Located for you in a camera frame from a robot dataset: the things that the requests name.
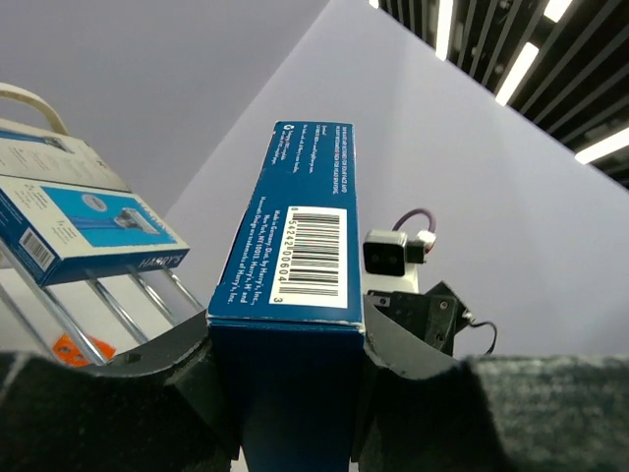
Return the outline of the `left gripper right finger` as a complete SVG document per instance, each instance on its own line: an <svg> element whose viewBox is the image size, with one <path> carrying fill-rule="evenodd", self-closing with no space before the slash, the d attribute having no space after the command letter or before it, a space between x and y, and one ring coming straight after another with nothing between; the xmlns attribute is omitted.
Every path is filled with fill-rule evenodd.
<svg viewBox="0 0 629 472"><path fill-rule="evenodd" d="M624 471L624 356L456 360L364 306L363 471Z"/></svg>

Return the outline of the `blue Harry's razor box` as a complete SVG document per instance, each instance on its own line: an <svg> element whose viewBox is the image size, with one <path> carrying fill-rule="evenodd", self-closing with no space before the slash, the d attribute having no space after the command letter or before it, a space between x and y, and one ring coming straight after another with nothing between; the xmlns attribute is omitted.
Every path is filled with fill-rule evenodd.
<svg viewBox="0 0 629 472"><path fill-rule="evenodd" d="M9 176L1 241L39 286L174 268L190 252L136 194Z"/></svg>
<svg viewBox="0 0 629 472"><path fill-rule="evenodd" d="M208 306L252 471L345 471L365 323L349 123L276 123Z"/></svg>

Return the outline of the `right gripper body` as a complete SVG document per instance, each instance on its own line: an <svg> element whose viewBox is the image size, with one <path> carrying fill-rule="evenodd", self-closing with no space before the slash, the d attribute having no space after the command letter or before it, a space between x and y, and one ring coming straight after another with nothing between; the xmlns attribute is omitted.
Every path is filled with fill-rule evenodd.
<svg viewBox="0 0 629 472"><path fill-rule="evenodd" d="M444 281L424 294L369 290L367 296L389 319L448 356L453 356L455 335L475 320Z"/></svg>

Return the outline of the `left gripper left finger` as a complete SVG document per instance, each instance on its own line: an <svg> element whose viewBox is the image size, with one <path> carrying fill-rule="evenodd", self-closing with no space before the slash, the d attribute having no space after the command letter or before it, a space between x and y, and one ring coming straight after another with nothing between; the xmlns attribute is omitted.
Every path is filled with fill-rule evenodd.
<svg viewBox="0 0 629 472"><path fill-rule="evenodd" d="M205 313L102 366L1 355L4 471L227 471L235 457Z"/></svg>

